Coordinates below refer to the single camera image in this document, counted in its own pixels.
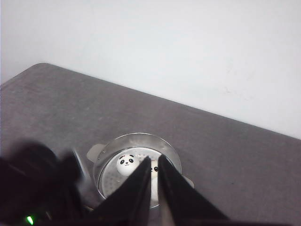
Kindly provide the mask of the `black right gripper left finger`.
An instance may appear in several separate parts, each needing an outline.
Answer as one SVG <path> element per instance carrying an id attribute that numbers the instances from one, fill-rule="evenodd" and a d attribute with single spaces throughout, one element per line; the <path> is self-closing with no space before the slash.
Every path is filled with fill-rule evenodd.
<path id="1" fill-rule="evenodd" d="M 151 160 L 145 157 L 126 181 L 90 213 L 92 226 L 146 226 L 151 200 Z"/>

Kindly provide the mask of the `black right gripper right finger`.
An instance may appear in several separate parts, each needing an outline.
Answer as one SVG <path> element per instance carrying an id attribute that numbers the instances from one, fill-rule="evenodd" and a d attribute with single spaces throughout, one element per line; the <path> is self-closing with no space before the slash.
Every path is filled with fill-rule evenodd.
<path id="1" fill-rule="evenodd" d="M 173 226 L 226 226 L 229 217 L 198 193 L 165 155 L 158 159 L 162 219 Z"/>

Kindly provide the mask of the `black second robot arm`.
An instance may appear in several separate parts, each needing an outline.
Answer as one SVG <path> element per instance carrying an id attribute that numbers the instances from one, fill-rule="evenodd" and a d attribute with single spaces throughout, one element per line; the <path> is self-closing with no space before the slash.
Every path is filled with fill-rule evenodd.
<path id="1" fill-rule="evenodd" d="M 230 219 L 196 192 L 161 156 L 158 200 L 164 226 L 226 226 Z M 151 161 L 145 158 L 111 196 L 88 214 L 75 186 L 81 177 L 76 155 L 58 160 L 45 145 L 23 141 L 0 161 L 0 221 L 38 226 L 144 226 L 151 200 Z"/>

